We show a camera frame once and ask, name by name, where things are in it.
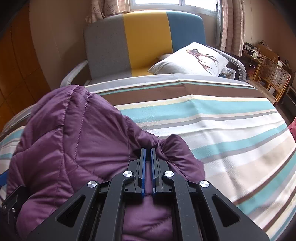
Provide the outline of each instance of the striped duvet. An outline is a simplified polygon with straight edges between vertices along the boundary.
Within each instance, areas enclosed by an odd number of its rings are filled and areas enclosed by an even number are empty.
[[[10,159],[20,141],[24,128],[25,126],[17,128],[0,141],[0,206],[2,201],[6,199],[6,178]]]
[[[185,74],[87,87],[142,129],[180,135],[206,179],[274,241],[296,212],[295,141],[273,105],[247,83]]]

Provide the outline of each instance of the floor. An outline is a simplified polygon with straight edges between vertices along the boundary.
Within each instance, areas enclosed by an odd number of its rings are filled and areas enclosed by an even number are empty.
[[[276,109],[280,113],[282,118],[285,120],[287,126],[294,121],[295,116],[292,116],[292,114],[284,106],[282,106],[281,104],[278,104],[276,106]]]

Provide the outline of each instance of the wooden chair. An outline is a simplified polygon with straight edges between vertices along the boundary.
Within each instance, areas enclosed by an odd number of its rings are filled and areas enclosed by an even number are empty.
[[[254,74],[253,81],[247,80],[247,82],[259,90],[274,106],[277,105],[280,98],[283,96],[291,75],[283,68],[278,66],[270,58],[262,56]],[[273,96],[269,89],[273,87],[277,92],[276,96]]]

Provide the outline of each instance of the purple quilted fabric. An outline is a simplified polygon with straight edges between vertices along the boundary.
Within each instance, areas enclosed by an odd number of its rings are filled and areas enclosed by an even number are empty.
[[[31,194],[17,219],[19,235],[25,239],[88,181],[106,182],[126,170],[141,147],[155,147],[157,156],[189,181],[205,177],[203,164],[179,136],[158,139],[84,87],[71,85],[44,96],[9,167],[8,194],[19,185]],[[126,206],[122,240],[172,240],[170,208],[152,201],[150,163],[145,193],[141,205]]]

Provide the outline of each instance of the white pillow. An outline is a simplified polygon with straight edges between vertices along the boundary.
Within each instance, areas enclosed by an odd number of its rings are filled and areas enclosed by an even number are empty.
[[[228,70],[228,68],[224,67],[219,75],[225,75],[226,76],[227,70]]]
[[[162,60],[164,60],[165,58],[167,58],[168,56],[171,56],[171,55],[172,55],[171,53],[163,54],[163,55],[161,55],[161,56],[158,56],[157,58],[158,58],[160,61],[162,61]]]
[[[151,74],[199,74],[218,77],[228,60],[215,50],[191,43],[153,65]]]

